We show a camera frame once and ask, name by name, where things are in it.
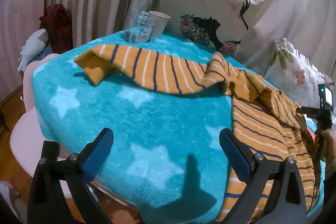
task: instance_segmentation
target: pink wardrobe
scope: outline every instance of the pink wardrobe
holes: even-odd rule
[[[22,46],[40,27],[45,0],[0,0],[0,105],[22,85]]]

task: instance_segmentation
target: pillow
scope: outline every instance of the pillow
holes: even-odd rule
[[[41,25],[49,34],[52,51],[62,54],[74,48],[71,14],[62,4],[48,6],[40,17]]]
[[[34,32],[22,47],[22,59],[17,71],[25,71],[29,62],[44,50],[49,41],[48,33],[45,29]]]
[[[160,12],[171,16],[167,30],[230,56],[263,0],[160,0]]]
[[[319,108],[318,84],[330,83],[331,78],[310,64],[286,38],[281,37],[273,43],[274,52],[264,79],[284,91],[292,101]]]

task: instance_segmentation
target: decorative pillow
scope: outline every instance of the decorative pillow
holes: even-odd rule
[[[25,71],[30,61],[45,49],[48,41],[49,37],[45,29],[34,32],[22,47],[22,59],[17,71]]]
[[[234,56],[263,0],[160,0],[167,30]]]
[[[274,40],[274,46],[264,79],[284,91],[292,101],[319,107],[318,84],[330,83],[331,78],[310,64],[286,38]]]

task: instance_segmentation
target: white star pattern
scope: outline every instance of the white star pattern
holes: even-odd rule
[[[162,44],[170,44],[168,41],[164,40],[164,39],[155,39],[156,42],[162,43]]]
[[[78,55],[74,56],[73,58],[69,59],[67,62],[72,65],[72,68],[77,68],[78,65],[74,62],[74,59],[78,57]]]
[[[219,133],[221,132],[221,130],[225,128],[224,126],[220,126],[220,127],[209,127],[209,126],[205,126],[205,129],[208,131],[208,133],[210,134],[210,136],[212,137],[212,141],[209,144],[209,147],[212,149],[222,149],[220,144],[219,144]]]
[[[80,106],[79,101],[76,99],[77,89],[64,89],[61,86],[57,87],[56,95],[49,102],[50,105],[55,107],[61,119],[64,118],[69,109],[77,108]]]
[[[193,42],[183,42],[184,45],[187,45],[187,46],[193,46],[195,45]]]
[[[207,57],[199,56],[199,58],[201,58],[202,60],[205,60],[205,61],[209,61],[209,58],[207,58]]]
[[[174,175],[181,175],[184,170],[171,162],[168,150],[160,145],[153,149],[145,149],[140,145],[132,144],[135,161],[126,172],[129,175],[147,178],[158,189],[165,189],[167,181]]]
[[[166,55],[171,55],[171,56],[176,56],[176,57],[179,56],[178,54],[172,54],[169,51],[164,51],[163,53],[166,54]]]
[[[154,99],[154,96],[148,91],[130,86],[123,86],[122,91],[120,91],[117,96],[129,100],[136,108],[139,108],[143,103]]]
[[[92,41],[88,42],[87,44],[92,44],[92,43],[95,43],[95,42],[103,42],[103,40],[101,38],[97,38],[95,40],[92,40]]]
[[[48,62],[45,62],[41,66],[38,66],[33,72],[33,77],[35,77],[40,71],[43,71],[47,64],[48,64]]]

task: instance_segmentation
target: glass jar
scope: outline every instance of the glass jar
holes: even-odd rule
[[[132,10],[126,22],[123,39],[130,43],[146,43],[151,40],[156,18],[150,13]]]

